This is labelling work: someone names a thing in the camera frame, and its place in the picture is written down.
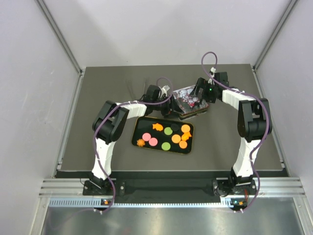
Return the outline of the gold tin lid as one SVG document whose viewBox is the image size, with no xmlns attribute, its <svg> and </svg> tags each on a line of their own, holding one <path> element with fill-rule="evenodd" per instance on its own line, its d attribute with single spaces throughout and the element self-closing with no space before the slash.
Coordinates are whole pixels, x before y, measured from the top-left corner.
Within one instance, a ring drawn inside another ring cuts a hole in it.
<svg viewBox="0 0 313 235">
<path fill-rule="evenodd" d="M 205 100 L 201 102 L 199 97 L 191 94 L 194 88 L 195 85 L 192 85 L 173 91 L 173 98 L 176 107 L 178 107 L 177 111 L 179 114 L 188 113 L 194 109 L 209 107 L 209 104 Z"/>
</svg>

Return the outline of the dark square cookie tin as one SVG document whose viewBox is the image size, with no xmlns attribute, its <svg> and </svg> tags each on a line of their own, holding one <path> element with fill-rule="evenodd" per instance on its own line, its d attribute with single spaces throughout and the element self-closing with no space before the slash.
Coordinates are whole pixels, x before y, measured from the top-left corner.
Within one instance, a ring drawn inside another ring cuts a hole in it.
<svg viewBox="0 0 313 235">
<path fill-rule="evenodd" d="M 194 109 L 188 113 L 179 114 L 179 120 L 185 120 L 188 118 L 192 118 L 194 116 L 198 116 L 200 114 L 206 113 L 208 108 L 202 108 L 202 109 Z"/>
</svg>

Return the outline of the metal serving tongs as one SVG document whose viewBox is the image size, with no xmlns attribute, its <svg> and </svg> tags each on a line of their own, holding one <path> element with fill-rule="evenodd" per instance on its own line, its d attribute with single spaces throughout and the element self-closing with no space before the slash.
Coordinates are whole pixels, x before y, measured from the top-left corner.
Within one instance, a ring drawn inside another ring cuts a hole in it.
<svg viewBox="0 0 313 235">
<path fill-rule="evenodd" d="M 125 82 L 131 100 L 138 100 L 141 99 L 144 94 L 146 94 L 149 85 L 149 78 L 145 77 L 143 81 L 138 81 L 138 83 L 130 79 L 126 79 Z"/>
</svg>

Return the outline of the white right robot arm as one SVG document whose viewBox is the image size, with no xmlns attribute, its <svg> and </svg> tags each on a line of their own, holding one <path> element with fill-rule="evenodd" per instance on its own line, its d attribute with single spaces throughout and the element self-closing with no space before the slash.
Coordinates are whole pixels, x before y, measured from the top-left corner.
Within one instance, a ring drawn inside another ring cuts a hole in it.
<svg viewBox="0 0 313 235">
<path fill-rule="evenodd" d="M 192 94 L 208 103 L 220 100 L 238 111 L 237 130 L 241 143 L 237 160 L 228 177 L 229 190 L 238 194 L 252 186 L 258 149 L 272 131 L 269 103 L 265 98 L 258 99 L 229 87 L 226 72 L 216 72 L 215 68 L 211 68 L 208 74 L 208 80 L 197 80 Z"/>
</svg>

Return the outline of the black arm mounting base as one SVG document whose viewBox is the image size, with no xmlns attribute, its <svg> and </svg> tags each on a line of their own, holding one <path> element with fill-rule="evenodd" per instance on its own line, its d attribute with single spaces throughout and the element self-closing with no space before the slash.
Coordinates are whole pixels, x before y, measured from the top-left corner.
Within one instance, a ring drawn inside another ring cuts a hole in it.
<svg viewBox="0 0 313 235">
<path fill-rule="evenodd" d="M 117 179 L 96 183 L 88 180 L 84 183 L 84 196 L 112 196 L 126 197 L 139 193 L 142 196 L 156 197 L 157 193 L 169 196 L 191 193 L 204 193 L 210 196 L 228 196 L 242 193 L 252 195 L 256 192 L 255 181 L 245 185 L 234 186 L 226 179 Z"/>
</svg>

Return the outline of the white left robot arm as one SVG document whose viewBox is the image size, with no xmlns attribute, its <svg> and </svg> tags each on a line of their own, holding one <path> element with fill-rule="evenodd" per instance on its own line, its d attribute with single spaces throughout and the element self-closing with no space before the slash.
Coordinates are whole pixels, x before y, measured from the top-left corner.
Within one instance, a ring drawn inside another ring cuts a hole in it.
<svg viewBox="0 0 313 235">
<path fill-rule="evenodd" d="M 173 85 L 160 87 L 150 85 L 147 93 L 140 99 L 117 103 L 106 101 L 93 123 L 93 150 L 95 162 L 90 182 L 100 194 L 112 190 L 116 194 L 116 187 L 110 177 L 112 173 L 111 161 L 113 149 L 121 137 L 126 121 L 131 118 L 140 118 L 150 110 L 162 108 L 169 104 L 173 95 Z"/>
</svg>

